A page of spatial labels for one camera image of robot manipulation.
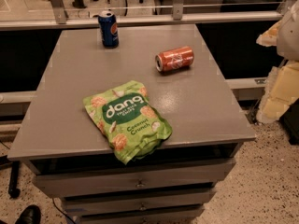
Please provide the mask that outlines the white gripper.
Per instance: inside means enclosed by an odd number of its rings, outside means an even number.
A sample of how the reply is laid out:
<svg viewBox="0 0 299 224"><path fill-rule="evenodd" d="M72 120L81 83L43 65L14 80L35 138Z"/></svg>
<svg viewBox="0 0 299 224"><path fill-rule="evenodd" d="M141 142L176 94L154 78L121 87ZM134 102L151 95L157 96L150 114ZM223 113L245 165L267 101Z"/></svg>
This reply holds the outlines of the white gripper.
<svg viewBox="0 0 299 224"><path fill-rule="evenodd" d="M258 36L256 43L264 47L277 45L278 55L289 60L281 68L273 67L266 80L264 95L256 119L272 123L299 98L299 0L281 21Z"/></svg>

